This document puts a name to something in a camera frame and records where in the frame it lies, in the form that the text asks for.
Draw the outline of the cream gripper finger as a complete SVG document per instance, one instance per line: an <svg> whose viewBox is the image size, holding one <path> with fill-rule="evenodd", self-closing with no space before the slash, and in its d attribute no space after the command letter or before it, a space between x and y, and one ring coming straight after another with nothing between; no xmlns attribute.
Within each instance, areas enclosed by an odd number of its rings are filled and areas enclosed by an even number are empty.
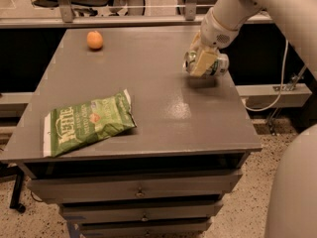
<svg viewBox="0 0 317 238"><path fill-rule="evenodd" d="M197 51L198 48L200 47L200 40L201 40L200 33L197 33L190 44L189 50Z"/></svg>
<svg viewBox="0 0 317 238"><path fill-rule="evenodd" d="M194 77L202 76L207 69L216 61L218 53L212 48L199 48L196 53L194 65L190 75Z"/></svg>

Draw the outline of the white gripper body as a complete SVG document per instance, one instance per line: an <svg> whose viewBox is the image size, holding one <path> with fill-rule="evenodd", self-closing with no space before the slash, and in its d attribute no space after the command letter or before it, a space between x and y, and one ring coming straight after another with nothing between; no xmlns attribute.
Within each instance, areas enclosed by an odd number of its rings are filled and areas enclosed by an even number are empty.
<svg viewBox="0 0 317 238"><path fill-rule="evenodd" d="M214 9L211 8L204 16L200 26L201 43L219 50L225 49L238 36L237 30L229 30L222 26L214 16Z"/></svg>

